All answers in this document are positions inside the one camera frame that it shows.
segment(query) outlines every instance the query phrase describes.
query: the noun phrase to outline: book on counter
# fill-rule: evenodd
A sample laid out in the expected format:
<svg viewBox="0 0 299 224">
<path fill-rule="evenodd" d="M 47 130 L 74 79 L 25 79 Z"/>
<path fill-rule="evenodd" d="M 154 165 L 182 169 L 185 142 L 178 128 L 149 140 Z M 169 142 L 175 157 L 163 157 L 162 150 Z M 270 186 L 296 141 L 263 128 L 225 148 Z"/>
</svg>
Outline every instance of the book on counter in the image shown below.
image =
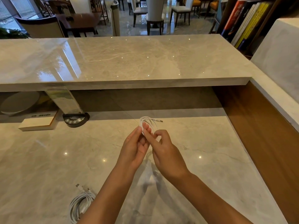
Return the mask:
<svg viewBox="0 0 299 224">
<path fill-rule="evenodd" d="M 252 7 L 250 8 L 247 16 L 245 17 L 243 23 L 241 24 L 240 28 L 238 29 L 236 35 L 234 36 L 233 40 L 231 41 L 231 44 L 233 46 L 235 46 L 237 44 L 237 42 L 239 41 L 240 37 L 242 36 L 242 34 L 244 33 L 245 29 L 247 28 L 248 24 L 250 23 L 252 17 L 254 16 L 254 14 L 256 13 L 257 9 L 260 6 L 260 2 L 253 4 Z"/>
<path fill-rule="evenodd" d="M 242 7 L 244 6 L 246 0 L 237 0 L 236 5 L 233 9 L 233 11 L 230 14 L 229 19 L 226 22 L 226 25 L 224 26 L 224 29 L 221 33 L 222 37 L 227 38 L 228 33 L 230 32 L 232 26 L 236 22 L 236 19 L 239 17 Z"/>
<path fill-rule="evenodd" d="M 32 113 L 19 125 L 21 131 L 54 130 L 58 124 L 60 111 Z"/>
<path fill-rule="evenodd" d="M 251 39 L 254 37 L 254 34 L 256 33 L 259 25 L 261 24 L 262 20 L 266 17 L 268 14 L 270 7 L 271 7 L 271 2 L 263 2 L 258 11 L 256 12 L 254 18 L 251 20 L 250 24 L 246 28 L 244 32 L 244 38 L 240 41 L 240 44 L 238 45 L 238 50 L 246 50 L 249 42 Z"/>
<path fill-rule="evenodd" d="M 231 27 L 230 31 L 228 32 L 228 35 L 226 36 L 227 41 L 231 42 L 233 40 L 238 29 L 240 28 L 241 24 L 243 23 L 244 19 L 249 13 L 251 7 L 260 1 L 261 0 L 245 0 L 245 3 L 240 11 L 240 14 L 238 15 L 237 19 L 234 22 L 234 25 Z"/>
</svg>

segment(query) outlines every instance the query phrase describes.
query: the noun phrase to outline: red book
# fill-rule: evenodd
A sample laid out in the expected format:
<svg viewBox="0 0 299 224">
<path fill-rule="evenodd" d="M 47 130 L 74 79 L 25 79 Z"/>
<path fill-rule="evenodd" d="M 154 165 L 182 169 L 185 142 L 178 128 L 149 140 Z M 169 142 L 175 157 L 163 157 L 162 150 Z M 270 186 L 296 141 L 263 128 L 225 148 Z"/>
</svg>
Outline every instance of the red book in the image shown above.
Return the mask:
<svg viewBox="0 0 299 224">
<path fill-rule="evenodd" d="M 230 32 L 231 28 L 233 27 L 236 19 L 238 18 L 238 16 L 241 13 L 241 10 L 243 8 L 243 5 L 245 3 L 246 0 L 237 0 L 237 3 L 233 9 L 233 11 L 230 14 L 230 17 L 228 19 L 228 21 L 226 22 L 226 25 L 221 33 L 222 37 L 226 38 L 228 33 Z"/>
</svg>

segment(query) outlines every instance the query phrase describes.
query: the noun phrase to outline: left hand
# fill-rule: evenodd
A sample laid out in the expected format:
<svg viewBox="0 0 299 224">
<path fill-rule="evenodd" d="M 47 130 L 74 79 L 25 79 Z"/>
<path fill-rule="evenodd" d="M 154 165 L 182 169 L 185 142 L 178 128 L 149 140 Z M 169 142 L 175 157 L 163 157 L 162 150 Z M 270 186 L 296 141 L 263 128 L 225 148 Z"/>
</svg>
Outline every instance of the left hand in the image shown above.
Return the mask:
<svg viewBox="0 0 299 224">
<path fill-rule="evenodd" d="M 148 124 L 142 124 L 143 129 L 151 133 L 152 129 Z M 135 174 L 138 167 L 141 165 L 145 154 L 150 146 L 146 138 L 141 134 L 142 128 L 140 126 L 136 127 L 132 133 L 127 136 L 121 152 L 119 154 L 117 163 L 115 167 L 119 167 L 123 170 Z"/>
</svg>

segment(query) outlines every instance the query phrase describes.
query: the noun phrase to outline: coiled white cable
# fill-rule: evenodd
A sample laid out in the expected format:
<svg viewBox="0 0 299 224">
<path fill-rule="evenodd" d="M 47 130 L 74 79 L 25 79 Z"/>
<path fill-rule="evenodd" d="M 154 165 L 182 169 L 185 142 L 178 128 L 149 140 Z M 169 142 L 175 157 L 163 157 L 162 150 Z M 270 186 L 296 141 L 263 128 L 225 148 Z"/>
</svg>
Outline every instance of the coiled white cable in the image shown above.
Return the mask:
<svg viewBox="0 0 299 224">
<path fill-rule="evenodd" d="M 71 224 L 76 224 L 79 221 L 79 216 L 81 213 L 84 213 L 84 211 L 80 211 L 80 203 L 86 199 L 87 202 L 87 208 L 91 205 L 92 201 L 95 199 L 95 194 L 92 193 L 89 189 L 85 190 L 83 189 L 83 186 L 77 184 L 77 188 L 79 188 L 81 191 L 83 191 L 80 195 L 76 196 L 69 206 L 69 215 L 71 219 Z"/>
<path fill-rule="evenodd" d="M 139 126 L 141 126 L 141 128 L 142 128 L 142 134 L 144 135 L 144 133 L 143 133 L 143 126 L 142 126 L 143 122 L 147 123 L 150 126 L 150 128 L 154 131 L 154 125 L 153 124 L 155 124 L 156 128 L 158 128 L 157 124 L 155 122 L 163 122 L 163 121 L 159 120 L 159 119 L 153 119 L 153 118 L 148 117 L 148 116 L 141 117 L 140 121 L 139 121 Z"/>
</svg>

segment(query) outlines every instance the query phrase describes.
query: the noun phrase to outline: hand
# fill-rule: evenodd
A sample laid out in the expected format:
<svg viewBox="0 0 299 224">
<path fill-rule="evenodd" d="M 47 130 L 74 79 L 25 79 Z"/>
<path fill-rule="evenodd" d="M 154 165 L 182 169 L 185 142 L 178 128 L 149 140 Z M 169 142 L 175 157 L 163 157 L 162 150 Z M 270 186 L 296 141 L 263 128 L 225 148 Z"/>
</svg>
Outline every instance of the hand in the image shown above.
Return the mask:
<svg viewBox="0 0 299 224">
<path fill-rule="evenodd" d="M 152 129 L 148 124 L 143 123 L 142 126 L 143 129 L 151 135 Z M 138 126 L 129 134 L 129 136 L 127 136 L 116 163 L 116 167 L 119 167 L 126 172 L 129 171 L 129 173 L 132 173 L 133 175 L 142 163 L 150 146 L 141 132 L 142 128 Z"/>
<path fill-rule="evenodd" d="M 170 183 L 174 184 L 181 180 L 182 177 L 190 174 L 180 151 L 171 142 L 166 130 L 157 130 L 154 135 L 151 135 L 146 130 L 143 132 L 152 146 L 155 165 Z M 159 142 L 155 139 L 157 136 L 161 136 Z"/>
</svg>

